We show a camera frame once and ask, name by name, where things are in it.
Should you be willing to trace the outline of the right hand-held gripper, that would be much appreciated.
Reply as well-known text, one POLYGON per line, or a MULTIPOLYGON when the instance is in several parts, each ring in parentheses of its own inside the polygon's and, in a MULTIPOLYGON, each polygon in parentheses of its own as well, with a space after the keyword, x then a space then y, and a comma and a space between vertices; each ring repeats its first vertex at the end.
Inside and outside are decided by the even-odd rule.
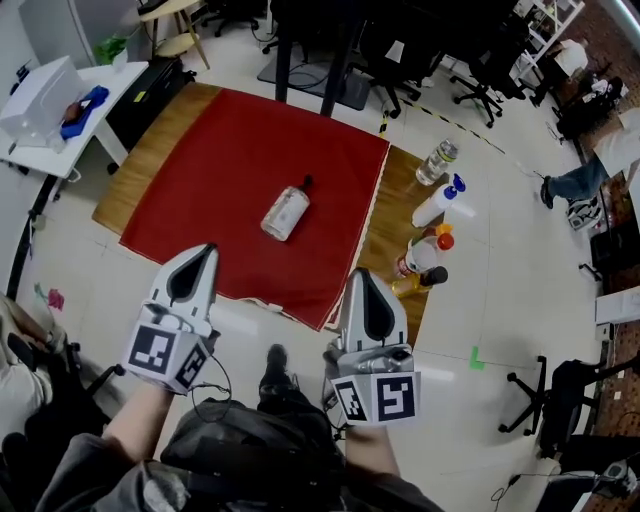
POLYGON ((342 350, 329 344, 323 353, 330 384, 324 405, 338 406, 349 426, 387 426, 416 417, 420 373, 405 344, 406 312, 392 288, 370 270, 356 268, 345 287, 339 328, 342 350), (392 346, 373 348, 375 343, 392 346))

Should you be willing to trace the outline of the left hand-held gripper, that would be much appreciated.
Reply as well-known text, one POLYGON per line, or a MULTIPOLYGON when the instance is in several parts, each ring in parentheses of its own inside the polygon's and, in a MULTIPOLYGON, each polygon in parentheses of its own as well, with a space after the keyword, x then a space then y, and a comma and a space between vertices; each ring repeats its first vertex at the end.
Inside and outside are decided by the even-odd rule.
POLYGON ((127 372, 177 395, 189 392, 220 336, 209 323, 218 259, 217 246, 204 244, 160 267, 150 298, 174 310, 142 304, 122 359, 127 372))

